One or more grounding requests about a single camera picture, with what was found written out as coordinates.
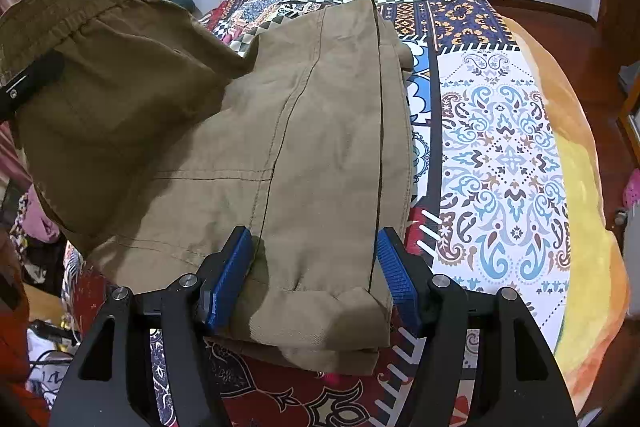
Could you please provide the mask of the olive khaki pants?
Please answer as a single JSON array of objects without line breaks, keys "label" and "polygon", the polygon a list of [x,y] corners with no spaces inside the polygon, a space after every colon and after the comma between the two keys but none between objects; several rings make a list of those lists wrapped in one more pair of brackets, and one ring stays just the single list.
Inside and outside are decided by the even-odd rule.
[{"label": "olive khaki pants", "polygon": [[241,55],[166,0],[65,1],[62,75],[18,113],[48,217],[138,293],[243,225],[255,259],[226,345],[371,374],[392,315],[375,235],[406,227],[412,191],[412,57],[374,2],[296,17]]}]

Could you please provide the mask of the patchwork patterned bed quilt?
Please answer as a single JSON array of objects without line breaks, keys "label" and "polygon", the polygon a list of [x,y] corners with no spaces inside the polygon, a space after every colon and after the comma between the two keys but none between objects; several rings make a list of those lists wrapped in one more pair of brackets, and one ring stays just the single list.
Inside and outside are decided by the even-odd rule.
[{"label": "patchwork patterned bed quilt", "polygon": [[[237,54],[294,18],[354,0],[224,0],[204,20]],[[544,338],[559,339],[570,222],[559,145],[532,68],[487,0],[372,0],[410,51],[411,254],[470,291],[519,291]],[[392,301],[390,343],[369,375],[250,357],[219,333],[206,369],[237,426],[386,426],[423,345]]]}]

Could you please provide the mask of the pink folded cloth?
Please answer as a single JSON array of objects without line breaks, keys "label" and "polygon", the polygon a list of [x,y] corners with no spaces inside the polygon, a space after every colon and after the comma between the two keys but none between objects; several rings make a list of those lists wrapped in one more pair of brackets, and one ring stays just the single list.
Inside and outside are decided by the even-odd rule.
[{"label": "pink folded cloth", "polygon": [[41,243],[55,243],[60,236],[60,229],[43,211],[34,184],[29,187],[26,196],[23,220],[25,233]]}]

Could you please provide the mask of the yellow orange blanket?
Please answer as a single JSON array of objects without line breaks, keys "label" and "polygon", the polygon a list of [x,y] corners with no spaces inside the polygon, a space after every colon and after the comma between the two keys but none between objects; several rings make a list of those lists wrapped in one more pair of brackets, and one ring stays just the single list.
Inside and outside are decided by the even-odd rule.
[{"label": "yellow orange blanket", "polygon": [[504,22],[524,46],[553,134],[560,140],[570,217],[570,287],[555,358],[580,412],[626,317],[629,280],[616,238],[605,228],[596,142],[570,80],[523,26],[509,17]]}]

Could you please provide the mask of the pink slipper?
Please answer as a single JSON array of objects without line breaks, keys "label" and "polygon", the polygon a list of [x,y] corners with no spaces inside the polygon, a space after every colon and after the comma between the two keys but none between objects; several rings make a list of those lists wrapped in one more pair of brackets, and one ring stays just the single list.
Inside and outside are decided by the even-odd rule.
[{"label": "pink slipper", "polygon": [[640,202],[640,170],[634,169],[631,173],[622,195],[623,206],[632,209]]}]

